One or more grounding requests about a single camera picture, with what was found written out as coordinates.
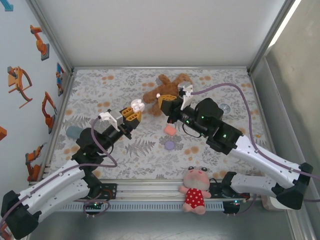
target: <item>pink plush toy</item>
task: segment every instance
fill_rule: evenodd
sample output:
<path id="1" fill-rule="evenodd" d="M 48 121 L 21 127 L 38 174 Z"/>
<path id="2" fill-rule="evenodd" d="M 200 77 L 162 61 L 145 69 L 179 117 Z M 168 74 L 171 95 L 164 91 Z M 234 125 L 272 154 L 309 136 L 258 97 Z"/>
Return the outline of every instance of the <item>pink plush toy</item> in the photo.
<path id="1" fill-rule="evenodd" d="M 211 198 L 211 193 L 207 192 L 210 187 L 210 180 L 207 176 L 208 170 L 203 167 L 195 169 L 193 166 L 188 168 L 188 172 L 183 178 L 184 186 L 179 187 L 182 194 L 186 194 L 183 211 L 192 212 L 195 214 L 205 214 L 204 198 Z"/>

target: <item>patterned tablecloth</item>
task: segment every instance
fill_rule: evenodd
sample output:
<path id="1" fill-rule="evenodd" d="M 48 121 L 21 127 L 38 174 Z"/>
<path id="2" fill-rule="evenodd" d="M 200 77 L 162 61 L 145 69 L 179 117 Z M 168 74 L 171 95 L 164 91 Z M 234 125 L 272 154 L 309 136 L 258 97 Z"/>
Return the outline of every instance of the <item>patterned tablecloth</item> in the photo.
<path id="1" fill-rule="evenodd" d="M 133 99 L 143 97 L 145 92 L 161 84 L 158 75 L 165 74 L 174 80 L 178 74 L 186 73 L 193 81 L 194 91 L 206 89 L 219 83 L 234 83 L 241 87 L 248 101 L 257 144 L 268 148 L 263 123 L 258 110 L 251 80 L 244 68 L 222 69 L 97 69 L 78 70 L 72 86 L 53 158 L 51 171 L 60 168 L 79 149 L 74 139 L 66 136 L 69 126 L 87 128 L 99 112 L 107 109 L 121 110 L 130 106 Z M 194 107 L 204 98 L 212 98 L 218 105 L 224 104 L 223 120 L 249 134 L 246 107 L 235 88 L 221 87 L 194 98 Z M 100 179 L 182 179 L 189 166 L 206 167 L 208 175 L 223 178 L 227 171 L 247 175 L 258 175 L 253 166 L 243 160 L 225 156 L 210 149 L 204 138 L 185 134 L 182 124 L 174 127 L 176 135 L 164 133 L 167 118 L 155 117 L 147 104 L 142 122 L 132 132 L 132 140 L 121 138 L 115 145 L 112 156 L 117 168 L 97 168 L 93 173 Z M 97 123 L 95 129 L 102 132 L 109 126 L 107 121 Z M 167 141 L 174 142 L 174 150 L 165 149 Z M 110 163 L 107 158 L 103 163 Z"/>

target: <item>white enclosure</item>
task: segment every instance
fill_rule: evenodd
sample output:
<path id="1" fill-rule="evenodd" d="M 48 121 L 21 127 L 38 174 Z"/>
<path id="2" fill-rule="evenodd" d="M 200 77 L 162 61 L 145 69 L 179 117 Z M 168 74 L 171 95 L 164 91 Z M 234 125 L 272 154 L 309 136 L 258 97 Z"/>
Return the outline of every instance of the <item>white enclosure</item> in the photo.
<path id="1" fill-rule="evenodd" d="M 38 0 L 73 66 L 249 66 L 284 0 Z"/>

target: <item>blue round object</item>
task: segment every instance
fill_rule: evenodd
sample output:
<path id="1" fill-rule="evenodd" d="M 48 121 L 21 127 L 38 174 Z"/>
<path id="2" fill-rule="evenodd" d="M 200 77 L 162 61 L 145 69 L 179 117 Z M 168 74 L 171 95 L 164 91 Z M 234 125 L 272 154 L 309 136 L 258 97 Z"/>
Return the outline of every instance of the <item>blue round object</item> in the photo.
<path id="1" fill-rule="evenodd" d="M 173 150 L 175 149 L 175 143 L 173 141 L 167 141 L 165 144 L 164 144 L 164 148 L 167 149 L 167 150 Z"/>

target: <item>orange robot arm sticker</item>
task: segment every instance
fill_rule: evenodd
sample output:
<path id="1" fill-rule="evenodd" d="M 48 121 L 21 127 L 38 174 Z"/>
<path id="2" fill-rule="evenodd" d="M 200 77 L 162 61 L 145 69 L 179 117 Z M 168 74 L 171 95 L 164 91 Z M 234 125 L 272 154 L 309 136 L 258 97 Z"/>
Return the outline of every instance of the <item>orange robot arm sticker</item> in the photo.
<path id="1" fill-rule="evenodd" d="M 36 38 L 36 48 L 41 53 L 41 61 L 44 61 L 49 58 L 49 43 L 44 44 L 41 37 L 39 36 L 39 33 L 42 33 L 42 29 L 40 27 L 34 27 L 30 25 L 30 32 L 35 36 Z"/>
<path id="2" fill-rule="evenodd" d="M 0 127 L 0 141 L 4 139 L 7 136 L 7 130 L 5 130 L 3 127 Z"/>
<path id="3" fill-rule="evenodd" d="M 25 90 L 30 88 L 32 86 L 32 82 L 30 80 L 29 75 L 26 73 L 25 70 L 20 68 L 19 66 L 12 68 L 11 66 L 8 67 L 8 86 L 14 86 L 13 89 L 9 90 L 9 93 L 12 93 L 13 91 L 17 90 L 21 96 L 26 101 L 24 104 L 22 104 L 19 108 L 22 108 L 24 105 L 32 101 L 32 98 L 29 98 L 25 94 Z M 25 76 L 29 86 L 24 87 L 22 82 L 22 77 Z"/>
<path id="4" fill-rule="evenodd" d="M 51 106 L 54 109 L 54 115 L 50 116 L 47 112 L 46 112 L 46 103 L 47 101 L 51 104 Z M 44 92 L 44 99 L 42 102 L 42 113 L 45 117 L 45 124 L 47 124 L 48 129 L 49 129 L 49 134 L 52 132 L 53 126 L 54 126 L 54 122 L 56 120 L 56 114 L 58 113 L 58 110 L 56 108 L 56 105 L 54 104 L 54 102 L 52 101 L 49 93 L 47 93 L 46 91 Z"/>

